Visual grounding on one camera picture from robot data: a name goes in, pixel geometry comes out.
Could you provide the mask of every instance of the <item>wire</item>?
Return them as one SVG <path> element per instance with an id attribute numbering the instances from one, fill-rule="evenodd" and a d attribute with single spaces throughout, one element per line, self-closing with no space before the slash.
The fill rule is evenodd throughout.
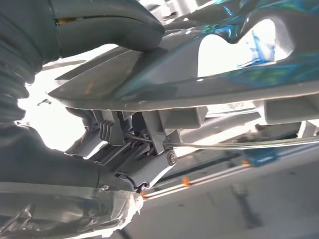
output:
<path id="1" fill-rule="evenodd" d="M 145 139 L 136 137 L 132 134 L 125 134 L 125 137 L 134 139 L 136 141 L 144 143 L 152 143 L 150 139 Z M 263 142 L 248 142 L 248 143 L 216 143 L 213 145 L 199 145 L 192 143 L 171 143 L 164 142 L 165 146 L 169 147 L 191 147 L 197 149 L 209 149 L 209 150 L 243 150 L 243 149 L 254 149 L 254 148 L 273 148 L 273 147 L 286 147 L 296 146 L 302 144 L 319 143 L 319 136 L 308 137 L 308 138 L 290 138 L 281 140 L 271 140 Z"/>

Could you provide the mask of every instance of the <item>gray plastic cover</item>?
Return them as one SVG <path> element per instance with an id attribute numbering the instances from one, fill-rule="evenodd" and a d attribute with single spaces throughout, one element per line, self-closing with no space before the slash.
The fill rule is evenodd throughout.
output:
<path id="1" fill-rule="evenodd" d="M 82 239 L 129 223 L 141 209 L 141 195 L 69 186 L 0 183 L 0 238 Z"/>

